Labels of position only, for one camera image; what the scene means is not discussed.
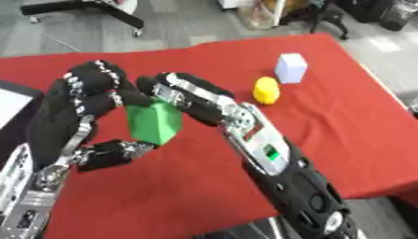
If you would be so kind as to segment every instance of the chair wheel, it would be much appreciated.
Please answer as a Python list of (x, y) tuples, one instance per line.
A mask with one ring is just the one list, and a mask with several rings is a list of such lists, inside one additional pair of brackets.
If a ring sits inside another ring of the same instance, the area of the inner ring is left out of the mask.
[(144, 33), (143, 29), (133, 29), (133, 31), (132, 31), (132, 35), (135, 38), (141, 36), (143, 33)]
[(36, 24), (36, 23), (40, 23), (40, 22), (41, 22), (41, 20), (40, 20), (40, 19), (38, 19), (37, 17), (29, 17), (29, 22), (30, 22), (31, 24)]

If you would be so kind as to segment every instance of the yellow ball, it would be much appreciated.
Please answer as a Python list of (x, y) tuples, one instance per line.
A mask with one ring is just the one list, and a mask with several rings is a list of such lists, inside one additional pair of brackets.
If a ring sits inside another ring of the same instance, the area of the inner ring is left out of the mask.
[(264, 105), (273, 104), (280, 96), (279, 84), (275, 78), (261, 77), (253, 90), (256, 100)]

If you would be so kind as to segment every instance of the black forearm casing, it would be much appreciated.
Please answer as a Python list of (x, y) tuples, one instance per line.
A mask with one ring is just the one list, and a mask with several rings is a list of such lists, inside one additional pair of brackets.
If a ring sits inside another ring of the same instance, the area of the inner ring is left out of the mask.
[[(264, 175), (246, 161), (244, 169), (302, 238), (343, 238), (340, 237), (343, 233), (356, 238), (356, 225), (339, 193), (295, 145), (286, 142), (290, 147), (290, 162), (283, 173)], [(327, 220), (336, 211), (342, 213), (344, 221), (338, 230), (326, 235)]]

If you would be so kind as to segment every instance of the white cube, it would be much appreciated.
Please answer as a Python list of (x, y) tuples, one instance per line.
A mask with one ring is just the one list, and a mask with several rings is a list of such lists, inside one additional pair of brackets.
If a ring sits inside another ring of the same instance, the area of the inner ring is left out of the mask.
[(305, 75), (308, 64), (298, 53), (282, 54), (274, 69), (282, 84), (300, 83)]

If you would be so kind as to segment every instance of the red tablecloth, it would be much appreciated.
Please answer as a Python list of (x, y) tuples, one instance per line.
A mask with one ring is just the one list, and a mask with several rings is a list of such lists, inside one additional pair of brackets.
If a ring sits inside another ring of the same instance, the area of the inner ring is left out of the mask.
[[(132, 79), (185, 71), (253, 102), (255, 80), (273, 76), (278, 56), (286, 52), (302, 54), (309, 69), (301, 84), (282, 87), (277, 104), (261, 108), (277, 128), (344, 197), (413, 187), (418, 124), (326, 35), (1, 59), (0, 77), (44, 90), (71, 66), (103, 59)], [(98, 140), (115, 137), (129, 139), (123, 110), (101, 122)], [(47, 238), (186, 238), (274, 213), (220, 133), (185, 117), (175, 139), (131, 165), (71, 174)]]

